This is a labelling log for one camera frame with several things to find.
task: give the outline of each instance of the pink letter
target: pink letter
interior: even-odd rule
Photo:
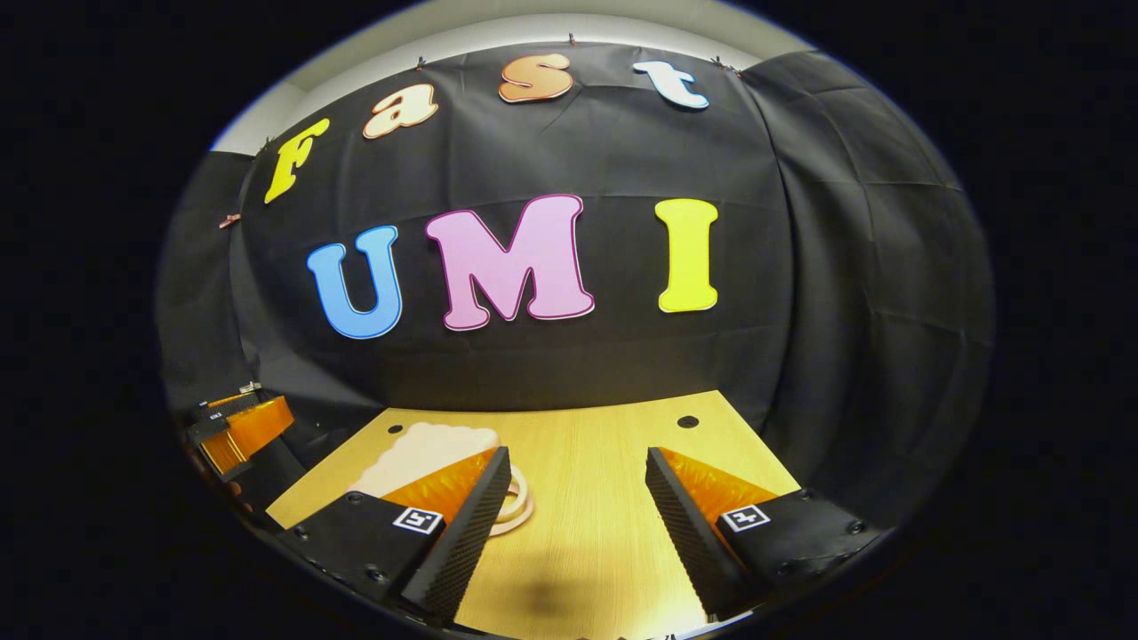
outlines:
[[[542,196],[521,212],[510,249],[472,211],[452,211],[427,223],[427,237],[438,243],[451,295],[443,323],[455,331],[485,327],[490,314],[475,297],[475,282],[506,320],[518,317],[526,279],[534,273],[534,300],[526,307],[539,320],[576,318],[593,311],[577,266],[574,224],[583,210],[570,195]]]

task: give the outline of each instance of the table surface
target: table surface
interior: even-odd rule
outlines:
[[[683,428],[684,416],[699,425]],[[455,622],[521,639],[643,640],[707,624],[644,484],[665,446],[782,495],[798,483],[719,392],[508,413],[388,409],[282,494],[288,528],[344,494],[415,422],[487,427],[534,497],[528,522],[490,538]]]

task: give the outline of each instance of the black fabric backdrop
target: black fabric backdrop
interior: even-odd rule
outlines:
[[[502,101],[502,67],[550,52],[570,58],[572,89]],[[632,71],[643,60],[693,74],[710,107],[668,102]],[[419,82],[435,87],[438,112],[364,139],[371,107]],[[264,205],[278,147],[322,117],[331,126],[296,183]],[[446,329],[426,223],[470,208],[506,241],[522,205],[555,192],[584,202],[577,248],[595,310],[512,322],[492,312],[476,331]],[[667,198],[719,211],[709,311],[657,306],[668,243],[653,207]],[[233,211],[241,222],[218,230]],[[403,315],[385,336],[346,338],[305,261],[381,224],[399,231]],[[344,271],[355,306],[370,309],[362,254],[349,249]],[[158,288],[172,408],[259,380],[294,405],[283,440],[305,467],[389,405],[556,409],[720,389],[802,484],[884,526],[913,511],[966,437],[992,315],[986,243],[959,183],[855,74],[818,52],[736,76],[595,43],[431,61],[328,105],[255,158],[209,154],[174,218]]]

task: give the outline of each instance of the blue letter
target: blue letter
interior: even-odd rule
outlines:
[[[687,85],[684,81],[695,82],[692,74],[676,71],[668,63],[636,63],[633,68],[646,73],[655,90],[660,92],[661,96],[676,102],[682,107],[688,107],[692,109],[706,108],[711,102],[699,93],[692,93],[687,90]]]
[[[316,276],[320,304],[332,328],[340,334],[360,340],[376,338],[390,331],[399,321],[403,297],[391,260],[391,243],[398,236],[395,227],[377,227],[356,238],[356,248],[368,256],[371,281],[376,285],[376,309],[366,313],[356,311],[348,301],[344,271],[340,270],[347,253],[344,245],[320,247],[308,256],[308,270]]]

